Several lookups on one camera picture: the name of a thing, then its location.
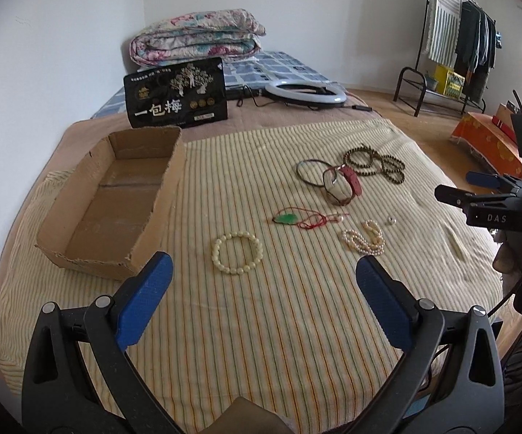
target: striped cloth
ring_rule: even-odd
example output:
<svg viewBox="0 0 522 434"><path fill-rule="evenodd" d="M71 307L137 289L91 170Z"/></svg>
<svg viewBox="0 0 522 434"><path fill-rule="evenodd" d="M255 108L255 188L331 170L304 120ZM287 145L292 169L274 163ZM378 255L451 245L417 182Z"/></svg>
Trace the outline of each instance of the striped cloth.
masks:
<svg viewBox="0 0 522 434"><path fill-rule="evenodd" d="M406 165L396 186L363 178L363 195L343 223L306 231L271 221L290 205L339 212L320 189L297 180L304 158L338 163L362 142ZM40 307L89 305L119 283L54 266L35 236L68 172L38 187L20 224L0 293L0 368L20 393ZM372 400L400 353L385 338L355 283L359 255L340 240L368 218L383 227L379 257L415 297L445 309L492 307L500 297L486 230L438 203L433 190L452 183L388 120L372 119L232 133L187 144L184 179L162 249L173 257L172 284L141 341L128 349L160 403L187 432L203 429L237 397L291 419L302 434L354 419ZM397 218L385 225L388 215ZM211 245L222 234L249 230L265 246L260 266L231 277L214 269ZM247 241L231 240L221 261L250 258ZM117 407L88 345L84 358L104 406Z"/></svg>
<svg viewBox="0 0 522 434"><path fill-rule="evenodd" d="M430 0L426 52L440 65L454 68L462 0Z"/></svg>

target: blue gripper pad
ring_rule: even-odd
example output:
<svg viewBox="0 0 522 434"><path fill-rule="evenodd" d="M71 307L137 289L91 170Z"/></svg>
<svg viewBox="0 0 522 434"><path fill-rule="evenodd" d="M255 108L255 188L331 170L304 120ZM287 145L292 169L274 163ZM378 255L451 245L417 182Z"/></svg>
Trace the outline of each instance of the blue gripper pad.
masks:
<svg viewBox="0 0 522 434"><path fill-rule="evenodd" d="M138 343L171 280L172 259L166 253L161 253L144 283L120 313L115 337L121 350Z"/></svg>
<svg viewBox="0 0 522 434"><path fill-rule="evenodd" d="M412 321L406 310L390 288L392 278L376 259L364 256L355 267L355 278L359 289L384 330L389 343L404 352L412 345Z"/></svg>
<svg viewBox="0 0 522 434"><path fill-rule="evenodd" d="M500 181L497 177L485 173L477 173L475 171L468 171L466 173L466 182L488 189L498 189L500 187Z"/></svg>

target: pearl necklace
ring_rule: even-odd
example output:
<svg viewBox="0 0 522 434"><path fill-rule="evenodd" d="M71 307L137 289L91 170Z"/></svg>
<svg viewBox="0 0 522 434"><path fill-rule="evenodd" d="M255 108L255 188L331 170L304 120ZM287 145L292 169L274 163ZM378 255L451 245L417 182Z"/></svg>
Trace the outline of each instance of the pearl necklace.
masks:
<svg viewBox="0 0 522 434"><path fill-rule="evenodd" d="M237 237L248 238L253 243L255 257L253 261L247 263L243 267L227 267L223 265L219 259L219 251L221 249L221 244L227 241L228 239ZM215 243L213 244L213 255L211 256L211 258L213 259L213 264L215 265L215 267L219 269L219 271L221 271L222 273L241 275L251 271L251 269L255 269L255 267L261 262L261 259L263 259L263 245L261 244L261 241L259 241L259 238L256 238L255 235L249 233L248 231L234 231L227 235L223 235L222 237L217 238L215 240Z"/></svg>
<svg viewBox="0 0 522 434"><path fill-rule="evenodd" d="M371 242L366 240L360 232L355 230L344 230L342 233L343 241L361 255L381 255L384 252L385 240L380 226L375 220L367 220L361 224L367 234L372 238Z"/></svg>

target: metal pivot bolt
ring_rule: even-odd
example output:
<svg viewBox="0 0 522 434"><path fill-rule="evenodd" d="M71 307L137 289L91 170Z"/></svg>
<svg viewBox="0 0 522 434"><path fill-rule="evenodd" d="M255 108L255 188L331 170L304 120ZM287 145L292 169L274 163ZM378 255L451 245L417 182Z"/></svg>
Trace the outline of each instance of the metal pivot bolt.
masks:
<svg viewBox="0 0 522 434"><path fill-rule="evenodd" d="M478 315L478 316L485 316L486 315L486 310L483 307L480 307L479 305L474 305L472 307L472 311L476 315Z"/></svg>
<svg viewBox="0 0 522 434"><path fill-rule="evenodd" d="M108 307L111 304L111 298L107 295L101 295L99 298L97 298L94 301L94 304L100 308L103 309L104 307Z"/></svg>
<svg viewBox="0 0 522 434"><path fill-rule="evenodd" d="M48 302L42 306L42 311L44 313L52 313L52 312L54 312L55 308L56 308L56 304L54 302Z"/></svg>
<svg viewBox="0 0 522 434"><path fill-rule="evenodd" d="M430 300L429 298L420 298L418 300L418 305L421 309L424 309L424 310L433 310L436 308L436 306L434 305L434 302L432 300Z"/></svg>

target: folded quilt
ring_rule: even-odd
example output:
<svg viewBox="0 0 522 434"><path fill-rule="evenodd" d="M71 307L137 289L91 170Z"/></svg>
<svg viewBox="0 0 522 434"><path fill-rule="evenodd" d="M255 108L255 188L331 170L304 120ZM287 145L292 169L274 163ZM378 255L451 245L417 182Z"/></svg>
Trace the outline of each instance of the folded quilt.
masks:
<svg viewBox="0 0 522 434"><path fill-rule="evenodd" d="M186 14L145 28L130 43L130 58L163 66L211 56L240 60L261 50L265 28L244 9Z"/></svg>

